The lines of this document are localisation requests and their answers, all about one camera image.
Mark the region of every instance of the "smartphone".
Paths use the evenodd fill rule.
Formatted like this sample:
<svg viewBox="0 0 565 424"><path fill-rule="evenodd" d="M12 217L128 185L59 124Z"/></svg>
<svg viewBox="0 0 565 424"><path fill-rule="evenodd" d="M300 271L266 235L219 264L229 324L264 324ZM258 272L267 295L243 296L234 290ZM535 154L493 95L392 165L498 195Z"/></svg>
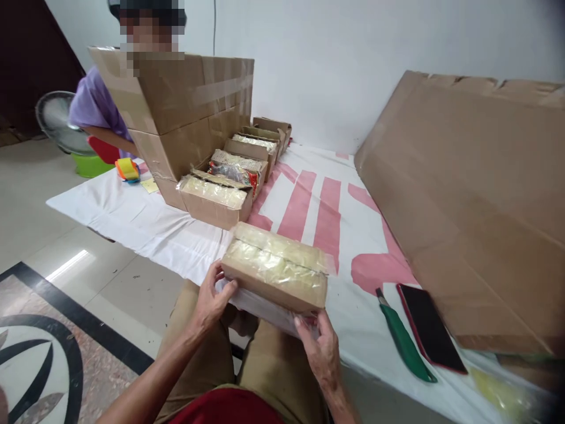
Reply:
<svg viewBox="0 0 565 424"><path fill-rule="evenodd" d="M468 374L430 294L403 284L396 288L421 354L433 365Z"/></svg>

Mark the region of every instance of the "yellow sticky note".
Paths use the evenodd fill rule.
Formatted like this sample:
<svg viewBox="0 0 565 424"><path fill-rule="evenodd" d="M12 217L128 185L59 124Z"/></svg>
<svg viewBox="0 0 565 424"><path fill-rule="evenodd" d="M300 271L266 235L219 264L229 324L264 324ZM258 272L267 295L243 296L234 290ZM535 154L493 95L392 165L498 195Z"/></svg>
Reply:
<svg viewBox="0 0 565 424"><path fill-rule="evenodd" d="M159 191L159 187L157 187L157 184L153 178L142 181L141 185L143 186L144 189L147 190L149 194Z"/></svg>

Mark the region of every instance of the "person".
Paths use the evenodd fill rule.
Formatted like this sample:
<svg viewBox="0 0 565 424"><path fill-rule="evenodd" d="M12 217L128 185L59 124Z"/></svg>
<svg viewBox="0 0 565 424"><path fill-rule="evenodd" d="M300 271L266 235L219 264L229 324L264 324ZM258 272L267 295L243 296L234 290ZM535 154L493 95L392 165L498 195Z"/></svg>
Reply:
<svg viewBox="0 0 565 424"><path fill-rule="evenodd" d="M338 338L320 311L315 340L300 320L301 340L261 320L234 376L228 326L237 310L221 292L214 262L200 287L187 280L155 362L104 412L98 423L360 424L341 380Z"/></svg>
<svg viewBox="0 0 565 424"><path fill-rule="evenodd" d="M174 35L184 32L187 16L174 0L108 0L110 13L120 22L134 51L173 51ZM120 157L139 156L96 66L78 84L69 123L119 149Z"/></svg>

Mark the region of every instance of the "person's left hand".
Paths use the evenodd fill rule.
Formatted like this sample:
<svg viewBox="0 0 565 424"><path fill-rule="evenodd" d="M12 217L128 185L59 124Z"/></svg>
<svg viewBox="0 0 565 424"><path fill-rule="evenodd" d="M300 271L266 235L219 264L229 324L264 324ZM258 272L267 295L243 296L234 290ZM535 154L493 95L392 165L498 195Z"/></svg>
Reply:
<svg viewBox="0 0 565 424"><path fill-rule="evenodd" d="M191 323L196 325L198 330L207 331L220 319L229 300L237 290L237 281L233 280L224 286L218 293L216 282L224 278L222 265L218 259L208 269L208 274L200 286L198 302Z"/></svg>

